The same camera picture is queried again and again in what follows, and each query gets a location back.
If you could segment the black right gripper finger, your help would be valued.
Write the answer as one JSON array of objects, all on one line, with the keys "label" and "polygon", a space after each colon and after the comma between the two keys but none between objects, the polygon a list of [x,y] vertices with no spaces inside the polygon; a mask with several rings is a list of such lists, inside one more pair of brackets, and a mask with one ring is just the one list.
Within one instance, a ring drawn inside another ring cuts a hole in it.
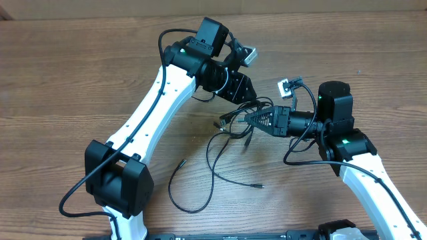
[{"label": "black right gripper finger", "polygon": [[268,135],[274,135],[274,126],[269,121],[249,121],[248,123]]},{"label": "black right gripper finger", "polygon": [[248,113],[244,119],[246,122],[270,122],[274,119],[275,110],[275,107],[260,109],[253,113]]}]

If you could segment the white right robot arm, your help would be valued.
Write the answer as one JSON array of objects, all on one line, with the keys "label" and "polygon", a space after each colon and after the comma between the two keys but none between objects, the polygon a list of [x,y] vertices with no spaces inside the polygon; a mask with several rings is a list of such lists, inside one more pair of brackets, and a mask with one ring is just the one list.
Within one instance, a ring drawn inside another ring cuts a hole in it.
[{"label": "white right robot arm", "polygon": [[[284,155],[289,166],[330,165],[354,193],[381,239],[425,239],[426,225],[416,216],[388,176],[377,148],[354,127],[350,86],[328,81],[311,94],[314,110],[273,106],[249,113],[246,123],[274,137],[293,140]],[[318,145],[319,161],[289,161],[303,140]]]}]

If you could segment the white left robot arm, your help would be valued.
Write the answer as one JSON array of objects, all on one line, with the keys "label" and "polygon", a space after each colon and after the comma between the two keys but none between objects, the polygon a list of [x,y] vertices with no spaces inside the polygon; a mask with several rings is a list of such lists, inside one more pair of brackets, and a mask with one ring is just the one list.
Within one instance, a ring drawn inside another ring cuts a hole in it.
[{"label": "white left robot arm", "polygon": [[161,67],[137,109],[106,143],[85,150],[86,191],[102,206],[111,239],[147,239],[143,210],[153,191],[148,166],[179,108],[198,87],[233,104],[256,100],[251,80],[240,73],[257,57],[221,23],[204,18],[198,30],[160,47]]}]

